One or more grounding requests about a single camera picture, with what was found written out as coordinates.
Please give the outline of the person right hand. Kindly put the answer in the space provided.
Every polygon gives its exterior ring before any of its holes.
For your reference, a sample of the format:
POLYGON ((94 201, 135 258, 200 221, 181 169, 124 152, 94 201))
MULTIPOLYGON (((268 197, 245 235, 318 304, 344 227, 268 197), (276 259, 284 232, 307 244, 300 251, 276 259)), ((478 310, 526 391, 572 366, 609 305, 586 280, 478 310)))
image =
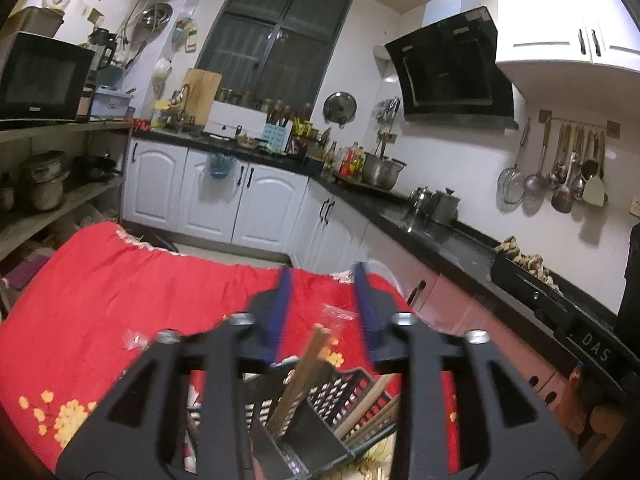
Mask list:
POLYGON ((574 443, 578 441, 580 435, 584 432, 587 421, 584 404, 579 395, 583 382, 582 364, 577 364, 570 373, 565 390, 567 394, 567 432, 574 443))

